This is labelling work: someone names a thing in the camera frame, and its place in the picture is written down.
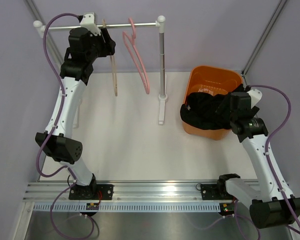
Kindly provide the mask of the beige wooden hanger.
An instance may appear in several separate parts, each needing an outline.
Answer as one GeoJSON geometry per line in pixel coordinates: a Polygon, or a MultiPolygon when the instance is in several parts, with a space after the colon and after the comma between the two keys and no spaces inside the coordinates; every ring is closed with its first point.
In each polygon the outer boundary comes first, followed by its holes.
{"type": "Polygon", "coordinates": [[[117,80],[117,66],[115,61],[115,54],[110,56],[110,65],[111,65],[111,75],[113,83],[114,95],[118,96],[118,80],[117,80]]]}

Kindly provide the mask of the black shorts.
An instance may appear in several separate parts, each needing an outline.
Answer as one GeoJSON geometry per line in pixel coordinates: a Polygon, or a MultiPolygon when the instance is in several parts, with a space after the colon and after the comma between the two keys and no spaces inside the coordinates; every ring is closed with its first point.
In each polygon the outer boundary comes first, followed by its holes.
{"type": "Polygon", "coordinates": [[[201,130],[229,130],[230,100],[230,92],[214,96],[204,92],[192,92],[181,105],[181,120],[201,130]]]}

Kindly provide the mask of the pink plastic hanger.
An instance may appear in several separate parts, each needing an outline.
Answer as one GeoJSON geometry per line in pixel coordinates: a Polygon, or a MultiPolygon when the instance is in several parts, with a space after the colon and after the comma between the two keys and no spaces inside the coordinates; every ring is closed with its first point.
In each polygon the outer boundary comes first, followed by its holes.
{"type": "Polygon", "coordinates": [[[135,23],[131,17],[128,18],[128,22],[131,25],[132,32],[131,34],[128,34],[126,31],[122,32],[123,43],[130,54],[130,57],[137,69],[137,72],[139,73],[145,93],[148,95],[150,93],[149,78],[148,78],[148,73],[146,71],[143,59],[136,46],[137,32],[136,32],[135,23]]]}

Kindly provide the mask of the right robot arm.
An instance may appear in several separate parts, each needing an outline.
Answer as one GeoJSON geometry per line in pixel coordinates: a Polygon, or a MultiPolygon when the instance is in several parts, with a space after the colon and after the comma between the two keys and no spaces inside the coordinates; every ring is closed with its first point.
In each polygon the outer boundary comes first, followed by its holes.
{"type": "Polygon", "coordinates": [[[256,117],[256,103],[262,94],[255,89],[230,94],[230,126],[247,152],[258,179],[260,191],[237,174],[224,174],[217,180],[218,196],[233,196],[248,208],[258,229],[290,227],[300,216],[300,197],[295,197],[285,181],[270,146],[264,121],[256,117]]]}

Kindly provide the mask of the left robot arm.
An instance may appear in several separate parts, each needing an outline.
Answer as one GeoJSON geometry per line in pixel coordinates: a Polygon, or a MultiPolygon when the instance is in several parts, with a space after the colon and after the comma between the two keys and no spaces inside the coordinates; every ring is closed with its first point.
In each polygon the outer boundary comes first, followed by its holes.
{"type": "Polygon", "coordinates": [[[93,72],[97,58],[115,53],[116,43],[105,27],[93,34],[85,27],[70,30],[69,47],[66,49],[60,73],[60,90],[51,119],[43,133],[38,132],[35,141],[40,149],[72,176],[70,200],[110,199],[106,188],[96,183],[95,175],[82,159],[83,144],[72,138],[77,108],[93,72]]]}

